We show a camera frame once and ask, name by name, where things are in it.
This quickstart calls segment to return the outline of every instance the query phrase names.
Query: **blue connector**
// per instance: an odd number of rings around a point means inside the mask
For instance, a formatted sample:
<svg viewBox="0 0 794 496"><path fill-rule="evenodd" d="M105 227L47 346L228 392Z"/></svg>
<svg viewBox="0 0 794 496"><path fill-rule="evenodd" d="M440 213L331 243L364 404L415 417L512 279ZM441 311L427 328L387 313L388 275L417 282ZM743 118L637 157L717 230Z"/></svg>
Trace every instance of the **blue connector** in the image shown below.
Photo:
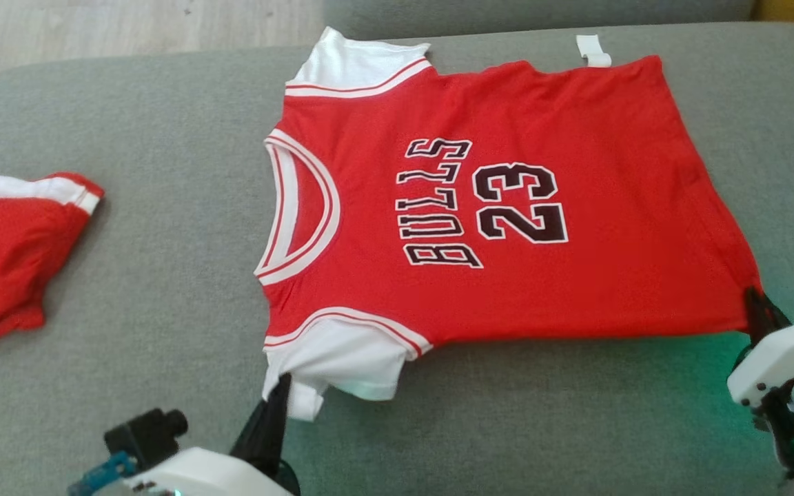
<svg viewBox="0 0 794 496"><path fill-rule="evenodd" d="M102 465L91 468L81 480L69 486L68 496L92 496L102 488L122 477L136 474L136 464L130 461L127 453L119 451Z"/></svg>

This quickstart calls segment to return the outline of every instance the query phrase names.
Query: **fabric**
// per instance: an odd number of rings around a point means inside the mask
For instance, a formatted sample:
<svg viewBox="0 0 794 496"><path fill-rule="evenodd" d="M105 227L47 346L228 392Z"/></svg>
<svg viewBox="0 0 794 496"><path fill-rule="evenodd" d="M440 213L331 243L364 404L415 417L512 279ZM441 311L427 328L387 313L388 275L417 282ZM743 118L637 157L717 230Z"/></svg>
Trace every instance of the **fabric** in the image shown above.
<svg viewBox="0 0 794 496"><path fill-rule="evenodd" d="M615 65L662 57L768 294L794 320L794 24L595 32ZM583 64L577 34L592 32L400 43L431 42L440 74L523 59L559 72ZM185 411L181 446L231 448L267 370L268 303L253 276L276 198L263 139L310 52L0 74L0 174L78 167L107 198L48 285L44 330L0 341L0 496L62 494L105 459L104 431L154 407ZM394 401L330 391L314 424L289 423L284 458L306 496L773 494L769 436L725 387L746 343L446 346L405 365Z"/></svg>
<svg viewBox="0 0 794 496"><path fill-rule="evenodd" d="M313 420L329 385L390 399L404 360L451 342L746 328L758 269L657 56L441 76L426 48L327 28L287 82L264 397L291 373Z"/></svg>
<svg viewBox="0 0 794 496"><path fill-rule="evenodd" d="M325 0L327 25L356 40L749 20L753 0Z"/></svg>
<svg viewBox="0 0 794 496"><path fill-rule="evenodd" d="M0 338L45 323L45 287L102 196L77 174L34 182L0 176Z"/></svg>

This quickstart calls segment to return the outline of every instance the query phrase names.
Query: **gray fabric surface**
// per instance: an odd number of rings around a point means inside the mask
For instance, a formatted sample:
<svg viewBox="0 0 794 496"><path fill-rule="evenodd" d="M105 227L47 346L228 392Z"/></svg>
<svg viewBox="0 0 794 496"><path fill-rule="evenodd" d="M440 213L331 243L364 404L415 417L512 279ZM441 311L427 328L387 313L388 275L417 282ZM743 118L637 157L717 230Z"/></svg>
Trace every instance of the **gray fabric surface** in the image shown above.
<svg viewBox="0 0 794 496"><path fill-rule="evenodd" d="M716 188L794 319L794 25L636 26L431 40L441 72L664 57ZM82 172L107 200L48 289L48 324L0 341L0 495L63 493L102 433L155 406L226 450L258 399L274 211L262 138L307 48L36 65L0 75L0 174ZM291 422L305 494L770 494L768 435L724 386L738 333L438 349L393 402L330 392Z"/></svg>
<svg viewBox="0 0 794 496"><path fill-rule="evenodd" d="M324 0L328 25L356 40L480 32L747 20L754 0Z"/></svg>

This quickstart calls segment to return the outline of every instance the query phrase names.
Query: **red shorts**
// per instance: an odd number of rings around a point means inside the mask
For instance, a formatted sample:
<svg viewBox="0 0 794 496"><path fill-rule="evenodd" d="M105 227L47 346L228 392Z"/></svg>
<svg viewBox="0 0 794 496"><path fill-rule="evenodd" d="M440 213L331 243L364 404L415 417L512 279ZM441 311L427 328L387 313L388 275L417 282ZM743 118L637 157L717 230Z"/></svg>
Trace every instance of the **red shorts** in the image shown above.
<svg viewBox="0 0 794 496"><path fill-rule="evenodd" d="M0 176L0 337L45 323L41 301L103 189L78 174Z"/></svg>

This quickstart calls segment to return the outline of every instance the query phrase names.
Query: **basketball jersey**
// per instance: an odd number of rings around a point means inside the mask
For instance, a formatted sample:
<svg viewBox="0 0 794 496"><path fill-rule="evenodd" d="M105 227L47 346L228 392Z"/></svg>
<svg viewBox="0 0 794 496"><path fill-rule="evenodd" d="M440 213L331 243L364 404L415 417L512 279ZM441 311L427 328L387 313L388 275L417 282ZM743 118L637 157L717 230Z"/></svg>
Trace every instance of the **basketball jersey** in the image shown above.
<svg viewBox="0 0 794 496"><path fill-rule="evenodd" d="M37 181L0 176L0 338L45 323L45 288L68 260L103 189L58 172Z"/></svg>
<svg viewBox="0 0 794 496"><path fill-rule="evenodd" d="M428 45L328 28L265 139L277 208L256 270L264 395L394 395L450 342L744 329L760 285L657 56L439 74Z"/></svg>

